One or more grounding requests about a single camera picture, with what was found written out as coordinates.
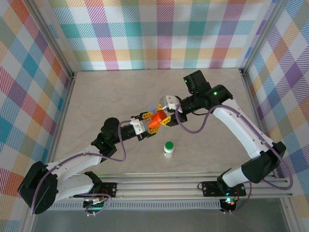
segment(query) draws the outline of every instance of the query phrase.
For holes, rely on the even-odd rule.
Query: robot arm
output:
[[[232,187],[247,181],[259,183],[278,166],[278,158],[267,145],[271,145],[283,157],[284,144],[273,143],[270,138],[264,135],[245,116],[232,94],[224,86],[217,85],[211,88],[201,71],[186,76],[184,81],[192,94],[191,96],[185,99],[180,99],[177,96],[164,96],[160,100],[158,111],[155,114],[143,112],[138,116],[133,116],[130,124],[119,127],[120,134],[118,133],[119,120],[113,117],[108,118],[91,145],[73,155],[79,154],[80,156],[62,165],[59,165],[62,160],[47,165],[40,161],[33,164],[18,188],[18,193],[31,207],[38,183],[54,167],[56,168],[44,179],[40,187],[35,202],[35,214],[44,212],[53,202],[72,195],[102,193],[102,182],[94,173],[73,175],[105,161],[106,159],[102,158],[102,155],[110,158],[117,151],[115,145],[120,142],[119,135],[121,135],[122,141],[134,137],[141,141],[157,134],[161,125],[168,127],[178,125],[176,114],[179,115],[179,120],[183,123],[187,121],[187,114],[201,108],[210,110],[218,105],[223,107],[218,107],[211,113],[227,125],[245,147],[250,157],[250,160],[245,164],[229,169],[217,178],[217,186],[221,192],[228,193]]]

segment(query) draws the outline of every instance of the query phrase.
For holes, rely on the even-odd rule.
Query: colorful plaid backdrop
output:
[[[245,66],[245,64],[247,63],[248,57],[251,55],[252,49],[254,48],[254,46],[256,45],[256,42],[258,41],[258,39],[260,38],[260,34],[265,26],[265,23],[267,22],[267,20],[269,19],[269,16],[271,15],[276,3],[278,2],[278,0],[272,0],[270,6],[267,9],[267,12],[264,15],[264,18],[258,28],[258,30],[256,31],[253,40],[251,41],[250,47],[248,48],[245,58],[243,59],[242,63],[240,66],[238,66],[238,68],[243,68]]]
[[[40,1],[47,0],[36,2],[47,21],[56,19],[52,28],[68,45],[63,50],[72,50],[83,71],[239,67],[276,2]]]
[[[50,150],[69,79],[22,0],[0,1],[0,232],[15,232],[17,188]]]
[[[251,91],[264,130],[282,140],[295,201],[309,231],[309,1],[290,0],[254,66]],[[286,176],[286,170],[279,171]]]
[[[70,65],[71,69],[74,71],[79,71],[78,67],[76,67],[74,65],[74,62],[72,61],[70,55],[68,54],[68,50],[66,49],[63,41],[61,40],[59,34],[57,33],[50,17],[48,16],[46,10],[43,8],[43,4],[41,2],[41,0],[34,0],[35,4],[37,5],[38,9],[40,10],[41,15],[44,18],[45,23],[49,26],[50,32],[52,34],[52,36],[54,37],[54,39],[56,40],[60,50],[62,51],[64,57],[67,60],[67,63]]]

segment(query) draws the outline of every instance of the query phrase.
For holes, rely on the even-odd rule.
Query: purple cable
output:
[[[254,134],[262,141],[262,143],[265,143],[265,145],[275,154],[275,156],[280,160],[280,162],[283,163],[284,167],[286,168],[286,171],[288,173],[288,176],[289,176],[289,180],[290,180],[290,184],[287,186],[287,187],[279,187],[279,186],[276,186],[272,183],[270,183],[269,181],[267,180],[264,180],[266,183],[268,183],[269,185],[271,185],[272,187],[275,187],[277,189],[281,189],[281,190],[289,190],[292,188],[293,186],[293,177],[292,177],[292,174],[287,166],[287,164],[285,163],[285,161],[283,160],[283,158],[277,153],[277,151],[275,151],[275,149],[272,148],[272,146],[270,146],[266,141],[265,139],[260,135],[260,133],[251,125],[251,123],[243,116],[240,114],[240,112],[238,112],[237,110],[233,109],[232,107],[230,106],[227,106],[227,105],[216,105],[214,107],[212,107],[208,112],[207,114],[205,115],[205,118],[204,118],[204,121],[202,123],[202,126],[200,127],[200,129],[198,130],[189,130],[188,128],[186,128],[183,123],[180,121],[180,117],[179,117],[179,111],[178,109],[180,108],[180,104],[177,105],[176,107],[176,113],[175,113],[175,116],[176,116],[176,120],[179,124],[179,126],[181,128],[183,128],[186,132],[190,133],[190,134],[197,134],[197,133],[200,133],[204,127],[205,127],[205,124],[206,124],[206,121],[209,117],[209,115],[216,109],[216,108],[225,108],[227,110],[230,110],[232,111],[234,114],[238,115],[246,124],[247,126],[254,132]]]
[[[107,160],[113,160],[113,161],[117,161],[117,162],[124,162],[126,160],[126,150],[125,150],[125,146],[124,146],[124,142],[122,140],[122,136],[121,136],[121,125],[124,124],[124,123],[128,123],[128,122],[131,122],[131,120],[127,120],[127,121],[122,121],[119,123],[118,125],[118,136],[119,136],[119,142],[120,142],[120,145],[122,147],[122,150],[123,150],[123,153],[124,153],[124,157],[123,159],[113,159],[113,158],[110,158],[110,157],[107,157],[107,156],[104,156],[104,155],[100,155],[100,154],[95,154],[95,153],[80,153],[80,154],[77,154],[77,155],[74,155],[74,156],[71,156],[67,159],[65,159],[64,161],[60,162],[57,166],[53,167],[51,170],[49,170],[44,176],[43,178],[39,181],[38,183],[38,186],[36,187],[35,191],[34,191],[34,195],[33,195],[33,200],[32,200],[32,203],[31,203],[31,211],[30,211],[30,214],[33,215],[33,212],[34,212],[34,205],[35,205],[35,202],[37,200],[37,196],[38,196],[38,192],[39,192],[39,189],[43,183],[43,181],[45,180],[45,178],[50,174],[52,173],[58,166],[62,166],[63,164],[65,164],[66,162],[69,162],[70,160],[74,159],[74,158],[77,158],[77,157],[80,157],[80,156],[98,156],[98,157],[102,157],[104,159],[107,159]]]
[[[104,211],[108,206],[110,206],[110,204],[112,203],[112,197],[109,195],[109,194],[106,194],[106,193],[82,193],[80,194],[82,196],[105,196],[105,197],[108,197],[110,200],[108,201],[108,204],[103,208],[103,209],[100,209],[99,211],[97,211],[96,213],[93,214],[93,216],[101,213],[102,211]]]
[[[244,203],[243,203],[240,207],[238,207],[237,209],[235,209],[234,211],[237,211],[237,210],[241,209],[241,208],[247,203],[247,201],[249,200],[249,198],[251,197],[251,193],[252,193],[252,183],[251,183],[251,181],[249,181],[249,186],[250,186],[250,188],[249,188],[249,193],[248,193],[247,198],[245,199]]]

